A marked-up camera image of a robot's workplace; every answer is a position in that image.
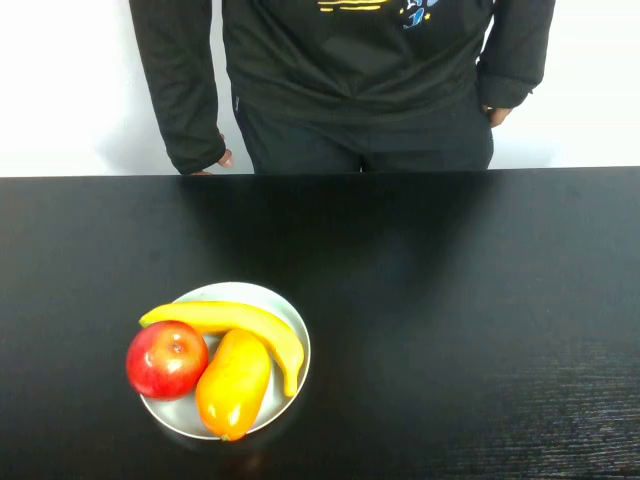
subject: person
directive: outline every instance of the person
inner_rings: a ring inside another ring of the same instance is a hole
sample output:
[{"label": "person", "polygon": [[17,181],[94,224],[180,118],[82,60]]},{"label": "person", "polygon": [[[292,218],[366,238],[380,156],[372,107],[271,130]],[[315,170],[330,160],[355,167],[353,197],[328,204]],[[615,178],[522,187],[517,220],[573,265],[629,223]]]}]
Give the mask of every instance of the person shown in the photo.
[{"label": "person", "polygon": [[[232,166],[217,128],[211,0],[130,6],[171,161],[182,174]],[[255,172],[488,168],[491,127],[542,81],[554,6],[223,1],[233,111]]]}]

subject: black pants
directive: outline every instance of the black pants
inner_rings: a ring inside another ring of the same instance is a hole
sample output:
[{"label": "black pants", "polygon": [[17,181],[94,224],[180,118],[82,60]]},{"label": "black pants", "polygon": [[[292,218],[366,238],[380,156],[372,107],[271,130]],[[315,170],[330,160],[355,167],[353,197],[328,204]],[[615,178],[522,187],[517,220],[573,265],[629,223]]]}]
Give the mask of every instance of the black pants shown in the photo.
[{"label": "black pants", "polygon": [[493,156],[475,89],[446,108],[362,126],[284,117],[237,97],[233,102],[258,174],[485,170]]}]

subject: white plate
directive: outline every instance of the white plate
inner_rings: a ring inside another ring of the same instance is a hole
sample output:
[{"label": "white plate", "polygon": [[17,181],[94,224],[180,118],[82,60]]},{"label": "white plate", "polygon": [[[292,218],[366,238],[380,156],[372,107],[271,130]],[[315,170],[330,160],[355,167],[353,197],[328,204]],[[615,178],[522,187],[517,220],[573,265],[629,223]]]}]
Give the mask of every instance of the white plate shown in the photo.
[{"label": "white plate", "polygon": [[[289,398],[284,395],[282,371],[273,359],[273,356],[271,357],[272,368],[269,386],[262,401],[258,418],[256,418],[249,433],[266,427],[289,408],[289,405],[291,405],[299,395],[307,379],[307,372],[309,371],[309,363],[311,361],[311,343],[309,342],[309,333],[307,332],[307,327],[302,317],[300,317],[300,314],[289,302],[277,293],[249,283],[217,283],[208,285],[183,295],[174,303],[199,301],[237,302],[261,308],[277,316],[289,325],[300,339],[302,348],[304,349],[304,362],[298,374],[299,387],[294,397]],[[209,360],[211,360],[221,337],[205,335],[204,338],[209,347]],[[198,440],[219,440],[219,437],[211,434],[202,423],[200,415],[198,414],[194,392],[171,402],[160,402],[143,397],[142,395],[140,398],[151,415],[170,430]]]}]

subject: white background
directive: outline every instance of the white background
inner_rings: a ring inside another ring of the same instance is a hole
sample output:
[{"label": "white background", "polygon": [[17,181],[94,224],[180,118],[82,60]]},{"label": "white background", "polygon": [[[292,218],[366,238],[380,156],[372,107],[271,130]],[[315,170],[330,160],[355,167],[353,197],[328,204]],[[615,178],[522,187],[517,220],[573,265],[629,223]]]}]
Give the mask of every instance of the white background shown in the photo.
[{"label": "white background", "polygon": [[[220,129],[247,173],[220,27]],[[639,32],[637,0],[559,0],[546,79],[495,131],[492,167],[640,164]],[[172,173],[128,0],[0,0],[0,176]]]}]

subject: person's left hand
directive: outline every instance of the person's left hand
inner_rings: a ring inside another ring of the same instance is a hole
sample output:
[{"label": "person's left hand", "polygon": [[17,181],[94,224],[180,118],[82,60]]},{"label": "person's left hand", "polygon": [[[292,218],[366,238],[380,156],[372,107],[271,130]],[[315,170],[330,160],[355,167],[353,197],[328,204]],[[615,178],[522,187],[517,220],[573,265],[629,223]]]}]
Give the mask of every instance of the person's left hand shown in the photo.
[{"label": "person's left hand", "polygon": [[491,108],[488,105],[483,105],[482,108],[487,112],[491,128],[502,125],[502,122],[504,122],[509,114],[513,112],[513,108]]}]

